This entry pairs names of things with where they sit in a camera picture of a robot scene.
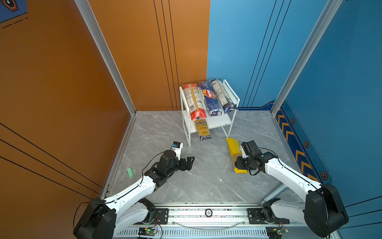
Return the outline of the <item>blue Barilla spaghetti bag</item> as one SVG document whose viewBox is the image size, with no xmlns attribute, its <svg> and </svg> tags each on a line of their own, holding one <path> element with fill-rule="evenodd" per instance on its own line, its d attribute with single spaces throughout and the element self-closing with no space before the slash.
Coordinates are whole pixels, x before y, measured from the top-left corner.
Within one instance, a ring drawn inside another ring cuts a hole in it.
<svg viewBox="0 0 382 239">
<path fill-rule="evenodd" d="M 222 109 L 217 99 L 214 89 L 209 81 L 199 82 L 205 106 L 210 117 L 222 115 Z"/>
</svg>

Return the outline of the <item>clear white-label spaghetti bag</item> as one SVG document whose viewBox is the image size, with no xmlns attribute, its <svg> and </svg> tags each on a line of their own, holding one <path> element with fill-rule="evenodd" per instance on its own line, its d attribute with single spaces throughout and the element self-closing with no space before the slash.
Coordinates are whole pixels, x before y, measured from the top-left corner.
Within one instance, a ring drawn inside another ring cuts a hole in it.
<svg viewBox="0 0 382 239">
<path fill-rule="evenodd" d="M 210 80 L 210 84 L 213 90 L 215 91 L 217 99 L 225 113 L 237 109 L 237 106 L 233 103 L 231 97 L 229 96 L 227 90 L 225 89 L 220 79 L 212 79 Z"/>
</svg>

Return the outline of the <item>blue yellow spaghetti bag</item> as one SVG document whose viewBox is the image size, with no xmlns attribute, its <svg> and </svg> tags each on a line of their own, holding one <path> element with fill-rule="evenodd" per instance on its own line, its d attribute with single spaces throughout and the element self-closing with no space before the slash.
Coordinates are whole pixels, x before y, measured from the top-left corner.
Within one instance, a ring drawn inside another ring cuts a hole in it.
<svg viewBox="0 0 382 239">
<path fill-rule="evenodd" d="M 207 121 L 205 119 L 199 119 L 194 121 L 196 130 L 199 134 L 200 141 L 211 139 L 210 131 Z"/>
</svg>

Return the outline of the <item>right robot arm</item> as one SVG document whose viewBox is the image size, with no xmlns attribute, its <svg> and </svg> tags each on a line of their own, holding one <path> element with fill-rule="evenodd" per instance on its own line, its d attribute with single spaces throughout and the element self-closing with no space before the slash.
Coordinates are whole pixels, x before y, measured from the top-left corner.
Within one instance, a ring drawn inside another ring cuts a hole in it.
<svg viewBox="0 0 382 239">
<path fill-rule="evenodd" d="M 272 151 L 261 152 L 255 141 L 241 144 L 242 155 L 235 166 L 240 170 L 268 174 L 302 200 L 284 202 L 273 198 L 263 203 L 263 217 L 268 223 L 288 219 L 307 225 L 317 236 L 327 238 L 349 222 L 349 217 L 338 189 L 332 184 L 321 184 L 287 166 Z"/>
</svg>

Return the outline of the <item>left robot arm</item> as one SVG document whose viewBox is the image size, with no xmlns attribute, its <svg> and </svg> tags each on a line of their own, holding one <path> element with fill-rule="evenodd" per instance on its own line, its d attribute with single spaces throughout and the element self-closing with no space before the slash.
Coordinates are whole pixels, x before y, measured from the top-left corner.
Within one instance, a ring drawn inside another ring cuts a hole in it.
<svg viewBox="0 0 382 239">
<path fill-rule="evenodd" d="M 73 234 L 78 239 L 111 239 L 115 233 L 135 223 L 150 223 L 156 207 L 146 197 L 163 186 L 177 171 L 188 171 L 195 157 L 180 157 L 180 149 L 165 150 L 160 160 L 154 163 L 133 185 L 121 192 L 87 202 L 81 218 L 74 226 Z"/>
</svg>

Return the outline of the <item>red spaghetti bag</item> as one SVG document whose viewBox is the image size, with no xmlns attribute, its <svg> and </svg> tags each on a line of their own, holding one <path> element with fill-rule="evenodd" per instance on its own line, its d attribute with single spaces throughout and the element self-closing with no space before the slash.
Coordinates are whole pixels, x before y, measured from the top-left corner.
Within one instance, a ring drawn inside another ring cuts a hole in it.
<svg viewBox="0 0 382 239">
<path fill-rule="evenodd" d="M 197 84 L 186 84 L 182 86 L 182 89 L 190 109 L 191 120 L 207 119 Z"/>
</svg>

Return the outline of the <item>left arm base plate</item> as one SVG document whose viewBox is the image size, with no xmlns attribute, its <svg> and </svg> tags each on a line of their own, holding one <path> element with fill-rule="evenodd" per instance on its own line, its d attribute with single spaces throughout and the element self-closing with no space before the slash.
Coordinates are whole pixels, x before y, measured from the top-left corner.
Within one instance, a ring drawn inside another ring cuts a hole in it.
<svg viewBox="0 0 382 239">
<path fill-rule="evenodd" d="M 142 221 L 143 224 L 156 224 L 160 225 L 168 224 L 169 209 L 168 208 L 156 208 L 155 210 L 149 210 L 146 218 Z"/>
</svg>

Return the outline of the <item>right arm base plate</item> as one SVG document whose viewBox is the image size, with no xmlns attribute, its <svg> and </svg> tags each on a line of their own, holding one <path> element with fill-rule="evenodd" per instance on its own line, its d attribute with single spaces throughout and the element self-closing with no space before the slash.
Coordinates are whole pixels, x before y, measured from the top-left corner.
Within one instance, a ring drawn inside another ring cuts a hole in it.
<svg viewBox="0 0 382 239">
<path fill-rule="evenodd" d="M 288 219 L 266 219 L 261 208 L 248 208 L 247 209 L 249 224 L 290 224 Z"/>
</svg>

